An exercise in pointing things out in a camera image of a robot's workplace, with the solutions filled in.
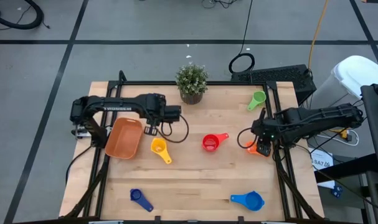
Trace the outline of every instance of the blue measuring cup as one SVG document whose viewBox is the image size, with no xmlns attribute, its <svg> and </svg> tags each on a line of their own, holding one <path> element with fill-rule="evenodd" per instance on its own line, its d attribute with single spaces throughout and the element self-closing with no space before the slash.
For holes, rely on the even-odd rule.
<svg viewBox="0 0 378 224">
<path fill-rule="evenodd" d="M 265 204 L 265 202 L 262 200 L 261 195 L 259 195 L 255 191 L 243 195 L 231 195 L 230 200 L 232 202 L 240 203 L 247 209 L 254 212 L 259 211 Z"/>
</svg>

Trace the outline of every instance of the potted plant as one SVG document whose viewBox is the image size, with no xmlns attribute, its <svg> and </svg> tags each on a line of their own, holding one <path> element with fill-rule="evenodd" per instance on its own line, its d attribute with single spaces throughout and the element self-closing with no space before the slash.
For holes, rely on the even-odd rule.
<svg viewBox="0 0 378 224">
<path fill-rule="evenodd" d="M 184 65 L 176 75 L 177 88 L 181 92 L 183 102 L 194 105 L 201 101 L 206 92 L 208 73 L 204 66 Z"/>
</svg>

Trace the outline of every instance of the wooden tabletop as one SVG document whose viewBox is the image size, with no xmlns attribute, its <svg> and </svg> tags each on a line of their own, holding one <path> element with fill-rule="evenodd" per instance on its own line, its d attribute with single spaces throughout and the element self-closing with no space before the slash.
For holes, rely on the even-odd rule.
<svg viewBox="0 0 378 224">
<path fill-rule="evenodd" d="M 106 95 L 107 82 L 93 82 L 89 95 Z M 122 97 L 134 97 L 142 93 L 160 93 L 166 96 L 168 105 L 181 105 L 187 119 L 190 134 L 180 144 L 168 142 L 172 163 L 165 162 L 151 152 L 152 136 L 142 135 L 134 158 L 111 158 L 106 183 L 101 219 L 108 220 L 225 220 L 234 221 L 244 216 L 246 221 L 284 220 L 278 176 L 272 157 L 249 154 L 238 147 L 239 131 L 249 128 L 258 119 L 262 107 L 247 111 L 252 93 L 261 86 L 208 86 L 202 101 L 196 105 L 184 104 L 176 86 L 126 85 Z M 297 107 L 292 83 L 278 83 L 281 108 Z M 270 91 L 272 110 L 275 110 Z M 102 114 L 95 115 L 100 122 Z M 118 117 L 138 119 L 136 113 L 118 113 Z M 172 125 L 171 139 L 181 139 L 186 133 L 184 122 Z M 202 138 L 209 133 L 228 133 L 216 152 L 209 153 L 201 147 Z M 253 139 L 248 131 L 240 142 Z M 78 141 L 75 155 L 89 145 L 89 138 Z M 298 144 L 307 147 L 306 141 Z M 60 215 L 68 213 L 86 191 L 92 167 L 94 149 L 78 159 L 72 166 Z M 298 190 L 321 216 L 323 208 L 309 154 L 300 147 L 291 149 L 291 158 Z M 152 203 L 154 210 L 147 212 L 130 201 L 130 189 L 141 189 Z M 242 205 L 230 202 L 231 194 L 257 191 L 265 201 L 259 212 L 251 212 Z M 291 216 L 295 217 L 292 195 L 287 190 Z M 90 214 L 94 214 L 97 191 L 93 194 Z"/>
</svg>

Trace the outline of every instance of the orange plastic bowl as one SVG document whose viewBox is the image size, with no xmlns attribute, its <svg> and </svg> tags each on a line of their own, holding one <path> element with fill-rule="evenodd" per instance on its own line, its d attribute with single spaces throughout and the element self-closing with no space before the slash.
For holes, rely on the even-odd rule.
<svg viewBox="0 0 378 224">
<path fill-rule="evenodd" d="M 140 121 L 129 118 L 118 118 L 111 130 L 105 152 L 120 159 L 131 159 L 138 150 L 143 133 Z"/>
</svg>

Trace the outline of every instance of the orange measuring cup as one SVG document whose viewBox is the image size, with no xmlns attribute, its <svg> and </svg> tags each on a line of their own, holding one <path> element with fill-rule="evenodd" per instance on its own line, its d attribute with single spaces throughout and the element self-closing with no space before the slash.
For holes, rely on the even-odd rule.
<svg viewBox="0 0 378 224">
<path fill-rule="evenodd" d="M 227 139 L 229 135 L 223 134 L 207 134 L 202 139 L 202 147 L 208 152 L 214 152 L 218 149 L 222 141 Z"/>
</svg>

